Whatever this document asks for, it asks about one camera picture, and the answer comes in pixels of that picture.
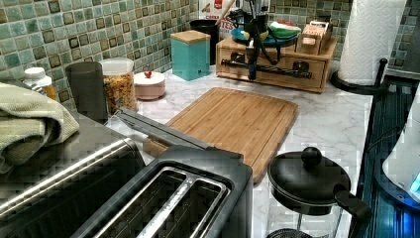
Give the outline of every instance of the white countertop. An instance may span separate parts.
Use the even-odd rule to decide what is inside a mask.
[[[173,75],[171,70],[165,72],[165,96],[154,101],[139,101],[138,113],[164,124],[213,87],[239,89],[294,102],[299,106],[298,115],[278,153],[302,151],[308,146],[317,147],[325,157],[346,170],[352,181],[352,193],[356,192],[368,129],[371,96],[348,93],[330,83],[327,83],[325,91],[321,94],[305,92],[220,78],[214,72],[215,66],[211,66],[211,70],[213,73],[210,75],[192,81],[185,81]],[[110,121],[108,127],[134,138],[141,148],[139,142],[143,140],[144,135],[139,136],[124,125],[116,126]],[[147,164],[153,159],[146,154],[144,157]],[[277,212],[277,218],[285,217],[281,216],[285,210],[273,208],[275,202],[268,201],[268,197],[268,178],[265,175],[262,182],[254,186],[254,238],[266,236],[268,210]],[[337,237],[347,237],[350,219],[350,215],[344,212]]]

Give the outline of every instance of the french press handle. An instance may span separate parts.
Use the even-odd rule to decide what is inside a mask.
[[[348,211],[356,219],[356,223],[350,231],[349,238],[355,238],[359,232],[365,233],[371,218],[370,207],[364,201],[351,194],[341,184],[335,185],[334,197],[339,206]]]

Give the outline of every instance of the french press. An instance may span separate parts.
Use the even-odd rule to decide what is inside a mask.
[[[350,193],[351,182],[344,169],[323,157],[318,149],[308,147],[303,152],[278,155],[267,173],[275,200],[298,217],[297,225],[285,222],[267,238],[334,238],[343,209],[356,221],[349,237],[366,229],[370,208]]]

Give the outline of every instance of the paper towel holder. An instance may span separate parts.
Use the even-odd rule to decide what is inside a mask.
[[[331,83],[344,91],[352,92],[354,94],[361,95],[382,95],[388,91],[388,83],[386,80],[383,83],[380,83],[383,73],[385,71],[385,66],[388,63],[387,59],[381,59],[379,61],[379,70],[377,71],[376,80],[374,85],[359,85],[355,83],[346,82],[339,78],[337,71],[333,72],[331,76]]]

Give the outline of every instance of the wooden drawer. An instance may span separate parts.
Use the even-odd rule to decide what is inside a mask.
[[[232,39],[225,39],[217,45],[217,75],[221,77],[249,81],[249,72],[247,68],[226,66],[221,64],[222,60],[230,60],[233,53],[244,55],[245,46],[235,43],[232,41]],[[273,60],[276,59],[275,49],[268,49],[268,54]],[[322,92],[325,86],[325,81],[329,75],[331,56],[332,54],[330,56],[325,56],[325,54],[321,56],[306,56],[305,54],[295,53],[294,47],[289,47],[282,49],[280,62],[277,65],[271,65],[271,63],[269,63],[263,54],[261,54],[258,59],[258,64],[260,65],[275,66],[282,69],[293,69],[294,63],[307,62],[309,64],[309,72],[311,72],[312,75],[310,78],[303,78],[279,73],[257,71],[257,78],[254,80],[254,82],[291,87],[313,92]]]

